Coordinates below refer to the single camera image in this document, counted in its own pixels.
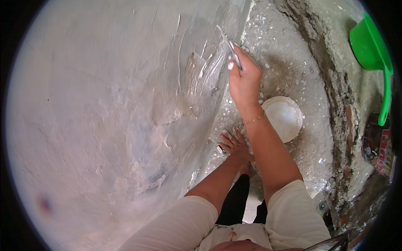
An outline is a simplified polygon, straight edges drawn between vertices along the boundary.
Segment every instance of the fingernail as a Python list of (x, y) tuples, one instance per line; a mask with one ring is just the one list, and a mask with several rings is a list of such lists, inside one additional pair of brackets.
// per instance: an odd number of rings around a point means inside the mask
[(233, 69), (234, 67), (234, 63), (233, 62), (229, 62), (228, 63), (228, 70), (230, 71), (231, 69)]

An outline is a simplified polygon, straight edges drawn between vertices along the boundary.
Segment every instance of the person's right hand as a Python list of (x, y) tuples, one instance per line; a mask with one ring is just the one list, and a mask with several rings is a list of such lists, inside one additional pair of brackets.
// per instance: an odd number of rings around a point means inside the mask
[(261, 70), (254, 60), (240, 47), (234, 46), (234, 51), (239, 57), (243, 68), (240, 71), (233, 57), (230, 58), (229, 66), (229, 92), (243, 120), (256, 118), (262, 113), (258, 103), (260, 90)]

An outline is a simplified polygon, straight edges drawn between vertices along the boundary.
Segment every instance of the broken concrete edge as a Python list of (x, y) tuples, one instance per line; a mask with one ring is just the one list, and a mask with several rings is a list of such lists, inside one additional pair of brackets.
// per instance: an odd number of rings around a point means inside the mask
[[(334, 227), (337, 233), (346, 229), (351, 231), (351, 238), (354, 238), (362, 230), (358, 221), (361, 216), (354, 215), (354, 202), (359, 201), (365, 190), (359, 196), (348, 196), (351, 188), (350, 180), (353, 178), (353, 167), (357, 164), (357, 156), (361, 154), (360, 138), (364, 132), (365, 121), (361, 121), (359, 116), (359, 104), (355, 97), (353, 83), (348, 78), (348, 71), (338, 69), (339, 62), (334, 55), (333, 36), (330, 32), (332, 26), (323, 20), (319, 13), (316, 13), (312, 5), (316, 4), (310, 0), (274, 0), (278, 10), (292, 20), (296, 27), (301, 31), (302, 36), (308, 41), (310, 51), (316, 59), (325, 81), (330, 113), (331, 127), (334, 137), (334, 176), (328, 182), (327, 196), (330, 203)], [(375, 218), (386, 190), (378, 194), (377, 198), (370, 198), (374, 208), (371, 208), (371, 219)]]

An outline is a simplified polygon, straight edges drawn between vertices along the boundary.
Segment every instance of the white shirt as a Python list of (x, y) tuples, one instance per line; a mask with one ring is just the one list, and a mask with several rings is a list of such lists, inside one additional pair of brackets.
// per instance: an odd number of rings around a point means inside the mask
[(230, 239), (250, 239), (277, 250), (308, 248), (330, 238), (301, 180), (295, 180), (274, 193), (267, 209), (266, 224), (222, 226), (215, 224), (217, 210), (206, 199), (183, 197), (131, 236), (119, 251), (208, 251)]

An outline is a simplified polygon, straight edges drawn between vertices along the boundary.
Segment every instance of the bracelet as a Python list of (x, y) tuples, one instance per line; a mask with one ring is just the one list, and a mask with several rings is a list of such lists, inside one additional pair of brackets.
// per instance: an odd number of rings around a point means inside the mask
[(266, 116), (265, 110), (263, 110), (263, 113), (260, 116), (258, 116), (257, 118), (254, 118), (254, 119), (249, 120), (249, 121), (244, 121), (244, 120), (242, 120), (242, 121), (243, 121), (243, 124), (246, 125), (246, 124), (254, 123), (254, 122), (262, 119), (264, 116)]

